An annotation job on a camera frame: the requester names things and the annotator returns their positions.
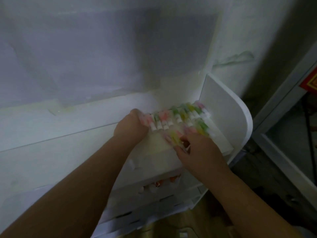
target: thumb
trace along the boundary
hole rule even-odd
[[[187,164],[187,161],[189,160],[189,155],[185,153],[182,148],[178,145],[173,147],[174,150],[176,151],[177,157],[180,159],[180,161],[183,164]]]

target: person's left arm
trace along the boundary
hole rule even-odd
[[[138,110],[132,110],[107,143],[35,202],[0,238],[90,237],[129,153],[147,133]]]

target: white door frame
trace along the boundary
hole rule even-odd
[[[300,88],[299,84],[316,66],[317,42],[253,119],[252,138],[317,210],[315,184],[266,135],[269,129],[304,96],[306,91]]]

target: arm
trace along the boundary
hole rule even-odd
[[[297,231],[234,175],[219,148],[207,137],[182,137],[190,154],[176,146],[184,166],[200,180],[222,204],[242,237],[301,237]]]
[[[90,237],[112,186],[148,127],[132,110],[96,153],[43,195],[1,235],[4,237]]]

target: person's left hand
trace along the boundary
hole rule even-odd
[[[149,132],[149,128],[140,121],[139,116],[141,114],[140,110],[132,109],[131,112],[117,124],[113,135],[129,137],[132,142],[138,144]]]

